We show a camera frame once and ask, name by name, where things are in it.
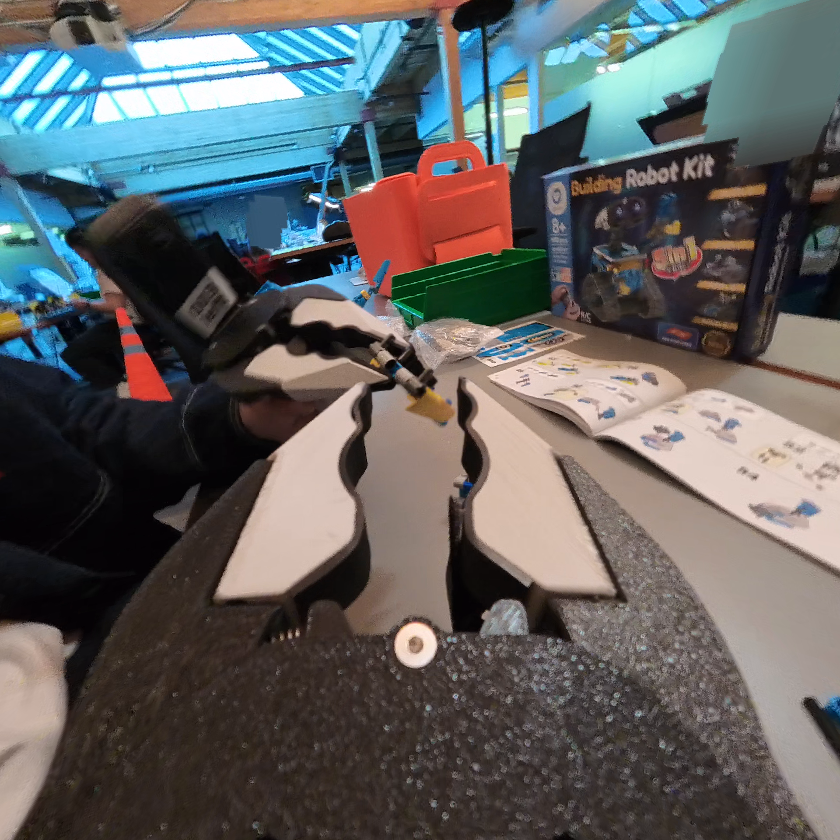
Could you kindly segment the grey desk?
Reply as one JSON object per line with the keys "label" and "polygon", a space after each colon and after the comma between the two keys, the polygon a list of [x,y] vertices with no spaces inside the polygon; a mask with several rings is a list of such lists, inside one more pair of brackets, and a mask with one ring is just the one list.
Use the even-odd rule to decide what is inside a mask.
{"label": "grey desk", "polygon": [[[438,389],[464,375],[579,464],[680,568],[717,624],[757,708],[766,740],[820,838],[838,838],[838,760],[802,708],[838,695],[838,576],[672,481],[625,447],[488,382],[472,359],[444,365]],[[450,628],[445,590],[447,498],[463,435],[405,410],[402,392],[373,395],[369,467],[358,490],[367,517],[371,578],[348,609],[353,629],[383,634],[408,616]]]}

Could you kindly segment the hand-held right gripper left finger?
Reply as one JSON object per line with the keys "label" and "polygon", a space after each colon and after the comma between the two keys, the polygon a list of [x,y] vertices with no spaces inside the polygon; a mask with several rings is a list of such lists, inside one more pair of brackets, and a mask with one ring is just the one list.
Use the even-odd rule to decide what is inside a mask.
{"label": "hand-held right gripper left finger", "polygon": [[371,573],[358,483],[371,389],[355,385],[269,457],[213,601],[351,604]]}

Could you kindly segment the orange traffic cone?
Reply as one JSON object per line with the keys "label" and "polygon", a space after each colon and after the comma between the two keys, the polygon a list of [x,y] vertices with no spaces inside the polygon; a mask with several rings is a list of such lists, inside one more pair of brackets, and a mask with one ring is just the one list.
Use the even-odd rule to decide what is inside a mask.
{"label": "orange traffic cone", "polygon": [[143,402],[172,402],[172,394],[144,348],[128,313],[124,308],[118,308],[115,311],[115,317],[119,325],[119,337],[130,397]]}

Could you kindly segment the green plastic bin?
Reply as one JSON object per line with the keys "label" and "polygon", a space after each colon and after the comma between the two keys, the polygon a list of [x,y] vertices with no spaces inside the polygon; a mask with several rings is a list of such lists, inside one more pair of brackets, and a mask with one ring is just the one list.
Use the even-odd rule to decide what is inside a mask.
{"label": "green plastic bin", "polygon": [[440,319],[489,327],[550,308],[547,253],[510,248],[395,275],[391,300],[414,329]]}

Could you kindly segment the black floor lamp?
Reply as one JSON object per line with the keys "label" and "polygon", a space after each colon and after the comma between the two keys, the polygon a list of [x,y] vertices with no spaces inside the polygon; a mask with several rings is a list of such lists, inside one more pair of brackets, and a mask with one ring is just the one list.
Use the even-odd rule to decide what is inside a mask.
{"label": "black floor lamp", "polygon": [[486,160],[489,165],[493,165],[495,160],[492,150],[490,116],[490,50],[488,29],[507,17],[513,7],[513,1],[468,1],[457,6],[451,19],[451,25],[459,34],[468,33],[473,30],[479,31]]}

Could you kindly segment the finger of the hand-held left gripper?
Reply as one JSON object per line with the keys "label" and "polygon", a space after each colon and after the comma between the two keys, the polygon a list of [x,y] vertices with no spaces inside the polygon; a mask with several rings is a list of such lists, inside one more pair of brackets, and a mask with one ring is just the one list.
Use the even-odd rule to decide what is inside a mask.
{"label": "finger of the hand-held left gripper", "polygon": [[336,342],[346,347],[394,343],[405,349],[408,342],[382,318],[348,299],[304,298],[292,309],[289,325],[310,343]]}
{"label": "finger of the hand-held left gripper", "polygon": [[296,402],[332,402],[355,387],[390,390],[392,378],[364,354],[294,353],[285,344],[259,352],[243,372],[243,397],[281,395]]}

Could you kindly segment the yellow and blue brick assembly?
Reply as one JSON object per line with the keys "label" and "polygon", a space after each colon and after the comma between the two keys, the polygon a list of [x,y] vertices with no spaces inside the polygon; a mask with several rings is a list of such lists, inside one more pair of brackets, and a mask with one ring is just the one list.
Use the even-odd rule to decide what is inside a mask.
{"label": "yellow and blue brick assembly", "polygon": [[368,351],[371,365],[406,394],[406,413],[441,427],[455,416],[452,402],[435,391],[434,371],[420,360],[411,344],[390,337],[372,342]]}

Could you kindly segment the person's left hand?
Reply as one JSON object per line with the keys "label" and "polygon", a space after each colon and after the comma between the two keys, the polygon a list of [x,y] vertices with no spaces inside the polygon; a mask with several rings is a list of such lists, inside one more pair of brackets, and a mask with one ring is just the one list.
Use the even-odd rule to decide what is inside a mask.
{"label": "person's left hand", "polygon": [[320,402],[298,402],[281,395],[260,395],[237,402],[238,418],[252,437],[283,445],[324,410]]}

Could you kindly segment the white ceiling device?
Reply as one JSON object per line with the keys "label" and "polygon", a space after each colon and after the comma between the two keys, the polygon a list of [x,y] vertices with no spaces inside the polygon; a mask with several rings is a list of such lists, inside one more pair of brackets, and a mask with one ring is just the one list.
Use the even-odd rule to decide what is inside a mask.
{"label": "white ceiling device", "polygon": [[121,50],[129,43],[119,7],[106,1],[57,1],[49,37],[64,51],[87,46]]}

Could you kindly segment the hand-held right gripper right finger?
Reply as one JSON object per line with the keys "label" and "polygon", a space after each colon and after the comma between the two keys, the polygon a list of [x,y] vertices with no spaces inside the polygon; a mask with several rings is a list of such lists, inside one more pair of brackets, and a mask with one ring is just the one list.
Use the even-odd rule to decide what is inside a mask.
{"label": "hand-held right gripper right finger", "polygon": [[459,380],[464,501],[456,579],[477,601],[618,597],[559,455],[471,380]]}

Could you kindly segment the clear plastic bag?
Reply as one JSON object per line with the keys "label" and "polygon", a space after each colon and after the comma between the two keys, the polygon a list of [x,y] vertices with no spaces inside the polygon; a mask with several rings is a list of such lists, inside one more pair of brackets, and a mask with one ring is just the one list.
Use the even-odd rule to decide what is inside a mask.
{"label": "clear plastic bag", "polygon": [[461,318],[441,318],[417,326],[409,338],[417,358],[435,371],[443,364],[476,355],[501,336],[497,327],[476,324]]}

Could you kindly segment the open instruction booklet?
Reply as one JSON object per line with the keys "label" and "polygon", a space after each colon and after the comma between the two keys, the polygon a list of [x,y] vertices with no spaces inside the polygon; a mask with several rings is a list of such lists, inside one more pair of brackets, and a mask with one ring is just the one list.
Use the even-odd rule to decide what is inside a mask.
{"label": "open instruction booklet", "polygon": [[623,445],[698,496],[839,571],[839,444],[739,396],[689,392],[667,370],[560,350],[489,380]]}

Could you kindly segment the blue sticker sheet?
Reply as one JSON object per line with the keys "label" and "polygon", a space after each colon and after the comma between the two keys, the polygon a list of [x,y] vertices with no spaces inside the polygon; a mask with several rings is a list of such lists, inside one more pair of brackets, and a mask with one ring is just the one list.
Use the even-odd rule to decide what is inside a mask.
{"label": "blue sticker sheet", "polygon": [[498,368],[533,355],[558,349],[584,336],[545,322],[529,321],[501,332],[473,356],[481,364]]}

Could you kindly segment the pile of loose building pieces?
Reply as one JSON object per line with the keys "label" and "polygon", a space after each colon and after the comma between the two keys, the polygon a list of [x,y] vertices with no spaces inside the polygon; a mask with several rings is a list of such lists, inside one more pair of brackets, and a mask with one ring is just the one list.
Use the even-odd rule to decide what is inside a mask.
{"label": "pile of loose building pieces", "polygon": [[839,696],[831,697],[824,704],[806,696],[802,706],[822,734],[828,747],[839,758]]}

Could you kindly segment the dark blue toy kit box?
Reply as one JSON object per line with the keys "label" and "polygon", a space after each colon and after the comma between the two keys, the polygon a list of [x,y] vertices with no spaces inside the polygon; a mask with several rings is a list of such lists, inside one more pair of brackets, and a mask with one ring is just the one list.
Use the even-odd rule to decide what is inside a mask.
{"label": "dark blue toy kit box", "polygon": [[735,140],[542,178],[551,312],[712,358],[766,351],[802,262],[813,154],[736,165]]}

